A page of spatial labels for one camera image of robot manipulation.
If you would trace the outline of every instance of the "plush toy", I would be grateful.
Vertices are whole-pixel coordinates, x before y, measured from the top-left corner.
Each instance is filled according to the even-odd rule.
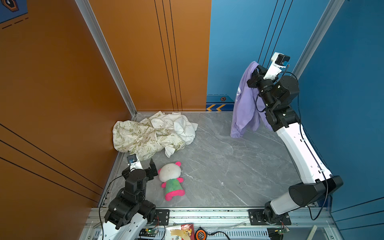
[[[166,200],[171,201],[175,196],[184,196],[185,191],[180,183],[184,181],[181,175],[181,162],[169,163],[159,170],[159,179],[163,182],[162,188],[166,189]]]

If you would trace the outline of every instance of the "yellow arrow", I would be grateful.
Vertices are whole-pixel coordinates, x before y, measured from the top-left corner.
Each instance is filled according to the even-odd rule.
[[[221,105],[220,107],[216,108],[217,111],[221,111],[220,108],[224,107],[225,104]]]
[[[209,108],[207,108],[208,111],[212,111],[211,107],[215,106],[216,104],[212,104]]]

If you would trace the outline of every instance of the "orange tape measure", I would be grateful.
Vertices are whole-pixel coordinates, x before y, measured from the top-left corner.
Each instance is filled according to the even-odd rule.
[[[199,227],[195,233],[195,239],[196,240],[206,240],[207,239],[207,233],[201,227]]]

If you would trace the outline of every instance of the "pink plush leg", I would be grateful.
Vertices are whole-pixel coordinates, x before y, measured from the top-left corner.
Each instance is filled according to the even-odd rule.
[[[169,192],[166,194],[166,201],[171,201],[173,197],[175,196],[184,196],[185,191],[183,189],[179,189],[173,192]]]

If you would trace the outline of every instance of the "purple shirt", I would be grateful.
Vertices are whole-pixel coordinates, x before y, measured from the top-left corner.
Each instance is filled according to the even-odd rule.
[[[271,125],[265,117],[265,111],[260,113],[256,109],[255,100],[259,90],[257,88],[249,88],[247,85],[248,79],[251,78],[253,71],[259,64],[251,62],[245,70],[243,77],[240,80],[239,88],[236,93],[235,105],[233,107],[231,137],[242,137],[247,126],[253,131],[256,131],[260,125],[260,119],[263,121],[266,128],[272,130]],[[265,108],[261,97],[257,99],[257,108],[261,111]]]

